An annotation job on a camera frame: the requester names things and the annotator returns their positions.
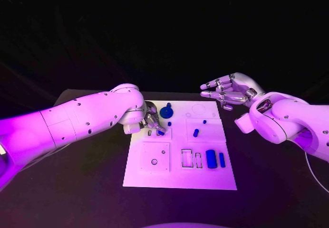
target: table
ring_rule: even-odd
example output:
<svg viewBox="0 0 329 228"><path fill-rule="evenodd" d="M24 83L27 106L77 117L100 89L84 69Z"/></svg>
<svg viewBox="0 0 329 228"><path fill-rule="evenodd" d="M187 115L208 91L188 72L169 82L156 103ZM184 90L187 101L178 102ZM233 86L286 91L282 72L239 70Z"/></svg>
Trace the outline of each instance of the table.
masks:
<svg viewBox="0 0 329 228"><path fill-rule="evenodd" d="M55 105L96 92L67 90ZM146 100L208 100L198 94L143 95ZM130 135L117 124L18 174L0 193L0 226L329 227L329 194L311 175L304 150L292 142L270 143L256 131L243 134L234 120L246 112L244 106L220 109L239 191L123 187ZM329 187L329 164L309 159Z"/></svg>

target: wire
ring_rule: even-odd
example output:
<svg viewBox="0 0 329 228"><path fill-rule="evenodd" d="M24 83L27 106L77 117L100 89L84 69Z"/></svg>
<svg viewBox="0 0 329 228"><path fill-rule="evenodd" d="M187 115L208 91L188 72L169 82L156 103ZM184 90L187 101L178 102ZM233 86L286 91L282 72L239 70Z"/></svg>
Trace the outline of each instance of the wire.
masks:
<svg viewBox="0 0 329 228"><path fill-rule="evenodd" d="M54 155L55 153L58 153L64 148L67 148L71 144L65 145L63 148L60 148L58 150L52 150L50 151L45 156L42 156L37 161L34 161L31 164L27 165L27 167L21 170L27 170L31 166L34 166L42 159L45 159L47 157L50 157L51 155Z"/></svg>
<svg viewBox="0 0 329 228"><path fill-rule="evenodd" d="M329 190L325 188L325 186L322 185L321 181L318 180L317 176L315 176L315 173L314 173L314 170L311 168L311 162L309 162L309 158L308 158L308 153L305 152L305 157L306 157L306 162L308 162L308 166L309 166L309 169L311 169L311 173L314 175L314 178L318 182L318 184L321 185L321 187L325 189L325 191L329 193Z"/></svg>

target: black background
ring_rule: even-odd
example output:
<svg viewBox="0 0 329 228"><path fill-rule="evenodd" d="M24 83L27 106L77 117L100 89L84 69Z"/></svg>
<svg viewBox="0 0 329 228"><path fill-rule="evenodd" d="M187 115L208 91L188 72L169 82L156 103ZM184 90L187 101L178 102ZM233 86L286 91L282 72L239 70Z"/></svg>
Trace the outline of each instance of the black background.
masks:
<svg viewBox="0 0 329 228"><path fill-rule="evenodd" d="M328 22L312 3L2 1L2 116L50 107L63 91L200 92L234 72L266 91L329 100Z"/></svg>

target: robotic hand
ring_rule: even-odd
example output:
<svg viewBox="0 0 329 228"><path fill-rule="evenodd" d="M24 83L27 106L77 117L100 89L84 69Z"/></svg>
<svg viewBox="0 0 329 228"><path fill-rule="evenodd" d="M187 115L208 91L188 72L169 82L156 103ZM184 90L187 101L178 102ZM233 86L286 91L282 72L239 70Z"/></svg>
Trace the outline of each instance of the robotic hand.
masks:
<svg viewBox="0 0 329 228"><path fill-rule="evenodd" d="M226 110L234 109L231 104L244 104L250 108L236 120L243 133L256 129L276 144L291 140L309 154L329 162L329 105L309 105L288 94L265 93L256 81L242 73L201 85L203 90L211 87L217 87L217 91L203 91L201 96L220 100Z"/></svg>
<svg viewBox="0 0 329 228"><path fill-rule="evenodd" d="M133 84L0 120L0 190L28 164L117 123L123 124L126 134L139 132L146 126L166 132L159 124L156 106L145 101Z"/></svg>

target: rectangular slot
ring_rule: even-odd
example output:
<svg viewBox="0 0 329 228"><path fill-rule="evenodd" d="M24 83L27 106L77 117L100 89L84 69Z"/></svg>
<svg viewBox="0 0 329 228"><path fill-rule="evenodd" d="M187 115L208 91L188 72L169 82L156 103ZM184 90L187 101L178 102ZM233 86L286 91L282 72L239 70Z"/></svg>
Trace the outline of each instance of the rectangular slot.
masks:
<svg viewBox="0 0 329 228"><path fill-rule="evenodd" d="M195 153L195 165L198 169L203 169L201 153Z"/></svg>
<svg viewBox="0 0 329 228"><path fill-rule="evenodd" d="M182 168L194 168L192 150L182 149Z"/></svg>

